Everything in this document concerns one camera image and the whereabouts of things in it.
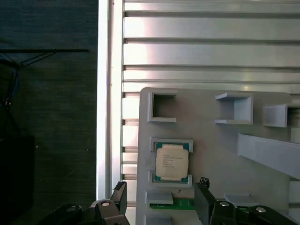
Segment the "gray 3d-printed holder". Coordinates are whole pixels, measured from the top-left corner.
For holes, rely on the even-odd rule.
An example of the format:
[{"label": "gray 3d-printed holder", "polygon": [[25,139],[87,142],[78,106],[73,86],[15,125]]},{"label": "gray 3d-printed holder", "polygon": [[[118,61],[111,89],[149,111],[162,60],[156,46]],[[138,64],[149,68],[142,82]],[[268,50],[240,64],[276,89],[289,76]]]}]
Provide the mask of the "gray 3d-printed holder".
[{"label": "gray 3d-printed holder", "polygon": [[280,104],[264,107],[264,125],[279,128],[300,127],[300,105]]},{"label": "gray 3d-printed holder", "polygon": [[300,144],[239,134],[238,155],[300,179]]},{"label": "gray 3d-printed holder", "polygon": [[215,123],[244,124],[253,123],[253,97],[251,94],[227,92],[216,95],[221,104],[221,119]]},{"label": "gray 3d-printed holder", "polygon": [[[176,118],[176,123],[149,122],[149,94],[165,91],[176,92],[176,97],[154,101],[154,108],[158,112],[156,115]],[[215,124],[216,119],[230,119],[225,117],[227,114],[223,111],[223,103],[228,102],[230,111],[234,112],[234,101],[216,100],[216,95],[224,93],[251,95],[253,125]],[[143,89],[140,94],[136,224],[150,225],[147,218],[170,217],[174,225],[199,225],[198,216],[193,210],[155,210],[146,205],[146,192],[170,191],[173,198],[194,197],[193,187],[156,187],[149,183],[149,173],[155,171],[151,138],[193,140],[188,174],[192,175],[194,181],[201,177],[209,178],[210,191],[216,198],[223,198],[224,193],[250,192],[261,204],[277,210],[288,210],[289,176],[239,157],[237,150],[238,133],[288,142],[289,128],[275,129],[263,126],[263,107],[288,104],[291,100],[289,94],[275,92]]]}]

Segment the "metal frame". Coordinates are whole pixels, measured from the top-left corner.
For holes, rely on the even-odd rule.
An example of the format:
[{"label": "metal frame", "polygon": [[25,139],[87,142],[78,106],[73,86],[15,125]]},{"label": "metal frame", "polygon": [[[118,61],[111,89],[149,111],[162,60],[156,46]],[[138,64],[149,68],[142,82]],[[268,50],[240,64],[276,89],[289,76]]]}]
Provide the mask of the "metal frame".
[{"label": "metal frame", "polygon": [[99,1],[98,71],[97,71],[97,146],[96,146],[96,199],[110,196],[109,135],[107,135],[107,97],[109,77],[109,0]]},{"label": "metal frame", "polygon": [[112,46],[110,81],[111,187],[121,179],[122,72],[123,72],[123,0],[112,1]]}]

